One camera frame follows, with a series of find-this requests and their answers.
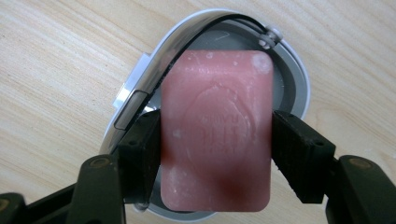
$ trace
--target embossed logo on soap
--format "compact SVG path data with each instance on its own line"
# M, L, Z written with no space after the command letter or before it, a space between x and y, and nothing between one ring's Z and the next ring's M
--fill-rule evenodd
M202 152L234 154L247 141L247 124L238 114L203 114L198 116L197 139Z

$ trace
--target wood grain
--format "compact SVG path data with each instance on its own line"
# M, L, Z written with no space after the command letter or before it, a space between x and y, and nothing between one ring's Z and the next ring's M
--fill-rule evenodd
M74 183L142 52L210 7L275 24L310 76L305 120L337 156L375 161L396 183L394 1L0 1L0 193L31 203ZM171 223L127 211L130 223ZM296 222L326 223L324 205L300 204L275 166L266 209L203 221Z

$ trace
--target soap bar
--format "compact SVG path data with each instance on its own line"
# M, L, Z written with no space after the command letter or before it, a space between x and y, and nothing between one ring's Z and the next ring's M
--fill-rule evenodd
M186 50L162 84L164 204L260 211L269 202L273 64L255 50Z

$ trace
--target wooden table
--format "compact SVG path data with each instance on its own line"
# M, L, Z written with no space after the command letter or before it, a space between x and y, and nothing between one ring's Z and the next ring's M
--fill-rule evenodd
M31 203L74 183L142 52L210 7L275 24L311 79L305 121L396 183L396 2L1 1L0 193ZM266 209L203 223L326 223L324 207L300 204L274 166ZM127 211L129 223L171 223Z

